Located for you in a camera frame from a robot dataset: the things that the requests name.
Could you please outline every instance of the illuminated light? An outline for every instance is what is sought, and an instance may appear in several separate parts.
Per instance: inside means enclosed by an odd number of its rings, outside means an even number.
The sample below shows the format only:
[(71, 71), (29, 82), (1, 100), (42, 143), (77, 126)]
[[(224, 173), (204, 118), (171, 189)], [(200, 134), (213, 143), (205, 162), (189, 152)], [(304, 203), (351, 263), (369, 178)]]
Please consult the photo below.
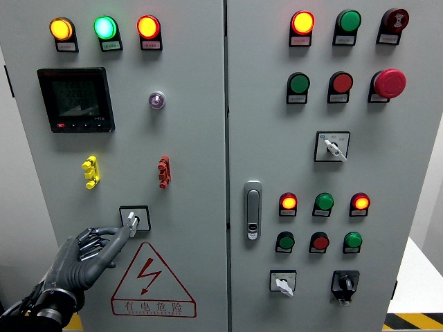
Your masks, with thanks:
[(307, 35), (312, 31), (315, 25), (315, 19), (311, 12), (300, 11), (292, 18), (292, 29), (299, 35)]
[(360, 194), (354, 197), (352, 204), (358, 210), (366, 210), (371, 204), (371, 201), (368, 195)]
[(138, 19), (137, 30), (142, 38), (152, 39), (160, 33), (160, 23), (156, 17), (145, 15)]
[(97, 17), (94, 22), (94, 30), (101, 39), (111, 39), (117, 33), (117, 24), (109, 16)]
[(73, 34), (73, 26), (72, 23), (63, 17), (57, 17), (53, 19), (49, 24), (49, 30), (56, 38), (56, 40), (60, 40), (61, 42), (64, 40), (68, 40), (72, 37)]
[(282, 207), (284, 207), (285, 209), (294, 209), (296, 205), (297, 200), (294, 197), (286, 197), (285, 199), (283, 199)]

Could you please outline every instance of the emergency stop button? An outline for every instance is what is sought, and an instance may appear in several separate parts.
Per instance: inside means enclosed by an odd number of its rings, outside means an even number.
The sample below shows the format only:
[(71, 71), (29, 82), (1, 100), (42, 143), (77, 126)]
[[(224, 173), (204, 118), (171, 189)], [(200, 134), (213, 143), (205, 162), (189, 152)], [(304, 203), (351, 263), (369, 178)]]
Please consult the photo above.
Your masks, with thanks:
[(406, 87), (406, 76), (399, 69), (379, 71), (371, 80), (368, 102), (389, 102), (398, 97)]

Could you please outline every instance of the electrical hazard symbol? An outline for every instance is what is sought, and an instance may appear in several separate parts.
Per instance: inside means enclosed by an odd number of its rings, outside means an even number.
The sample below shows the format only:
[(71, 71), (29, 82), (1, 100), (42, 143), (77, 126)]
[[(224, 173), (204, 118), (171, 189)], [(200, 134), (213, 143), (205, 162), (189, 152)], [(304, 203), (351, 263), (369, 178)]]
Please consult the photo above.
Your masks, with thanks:
[(111, 306), (117, 316), (197, 316), (191, 294), (148, 242), (138, 248), (112, 295)]

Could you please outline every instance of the red indicator light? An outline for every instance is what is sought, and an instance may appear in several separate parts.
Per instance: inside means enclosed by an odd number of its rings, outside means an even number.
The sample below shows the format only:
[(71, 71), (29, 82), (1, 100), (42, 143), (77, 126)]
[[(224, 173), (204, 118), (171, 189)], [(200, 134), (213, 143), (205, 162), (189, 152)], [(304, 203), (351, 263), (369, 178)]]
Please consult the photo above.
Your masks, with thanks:
[(160, 23), (154, 16), (142, 16), (137, 21), (137, 31), (142, 38), (153, 39), (160, 33)]
[(314, 240), (314, 248), (317, 250), (326, 249), (329, 245), (329, 239), (327, 237), (319, 237)]
[(280, 197), (280, 205), (286, 210), (292, 210), (297, 206), (297, 197), (294, 194), (287, 193)]
[(400, 33), (409, 23), (409, 14), (404, 9), (389, 9), (381, 21), (390, 33)]
[(299, 35), (307, 35), (314, 29), (315, 18), (311, 12), (301, 10), (292, 17), (291, 27)]
[(366, 210), (370, 204), (371, 201), (366, 194), (355, 194), (352, 197), (352, 206), (357, 210)]
[(334, 87), (334, 90), (338, 93), (344, 93), (349, 91), (352, 88), (352, 77), (348, 74), (340, 74), (337, 77), (335, 77), (334, 81), (332, 82), (332, 86)]
[(374, 89), (377, 95), (383, 98), (395, 98), (406, 87), (406, 76), (395, 68), (382, 71), (374, 81)]

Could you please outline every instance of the indicator light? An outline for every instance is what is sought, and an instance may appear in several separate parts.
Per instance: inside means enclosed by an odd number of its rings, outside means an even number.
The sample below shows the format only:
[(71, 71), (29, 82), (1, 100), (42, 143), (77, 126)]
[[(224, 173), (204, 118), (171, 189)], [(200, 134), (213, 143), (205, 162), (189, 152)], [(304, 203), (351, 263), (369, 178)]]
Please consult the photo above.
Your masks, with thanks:
[(73, 26), (68, 19), (58, 17), (51, 21), (49, 30), (56, 40), (65, 41), (72, 37)]
[(101, 16), (94, 22), (94, 30), (101, 39), (111, 39), (117, 33), (116, 22), (109, 16)]
[(315, 232), (311, 236), (309, 252), (311, 254), (324, 254), (329, 246), (329, 238), (324, 232)]
[(358, 254), (360, 252), (363, 239), (358, 232), (349, 232), (343, 240), (343, 254)]
[(338, 14), (335, 21), (333, 46), (354, 46), (361, 25), (361, 15), (356, 10), (346, 9)]
[(297, 196), (291, 192), (287, 192), (280, 197), (279, 200), (279, 216), (296, 216), (297, 215)]
[(292, 17), (292, 28), (299, 35), (306, 35), (314, 29), (315, 19), (311, 12), (300, 11)]
[(406, 88), (406, 76), (395, 68), (379, 71), (372, 76), (368, 102), (389, 102)]
[(296, 12), (291, 19), (289, 29), (289, 47), (311, 46), (312, 30), (315, 18), (311, 12), (301, 10)]
[(296, 240), (293, 239), (293, 234), (291, 232), (281, 232), (277, 236), (275, 252), (290, 254), (292, 252), (292, 247), (294, 247), (295, 244)]
[(49, 31), (54, 37), (57, 52), (78, 52), (77, 36), (71, 20), (56, 17), (50, 22)]
[(141, 50), (163, 50), (161, 26), (155, 16), (140, 17), (137, 21), (137, 31), (140, 35)]
[(340, 104), (349, 102), (349, 94), (354, 80), (349, 73), (337, 71), (329, 79), (327, 92), (328, 104)]
[(404, 9), (389, 9), (381, 18), (377, 44), (400, 44), (401, 32), (409, 23), (409, 14)]
[(371, 200), (367, 194), (359, 192), (351, 198), (349, 216), (367, 216)]
[(312, 210), (313, 216), (330, 216), (332, 207), (334, 206), (334, 199), (332, 195), (323, 192), (316, 197), (314, 201), (314, 208)]
[(138, 19), (137, 30), (141, 37), (152, 39), (160, 32), (160, 23), (154, 16), (145, 15)]
[(117, 22), (112, 17), (97, 17), (94, 21), (94, 30), (100, 42), (102, 52), (123, 49)]
[(311, 82), (307, 75), (297, 72), (289, 76), (286, 91), (287, 104), (306, 104)]

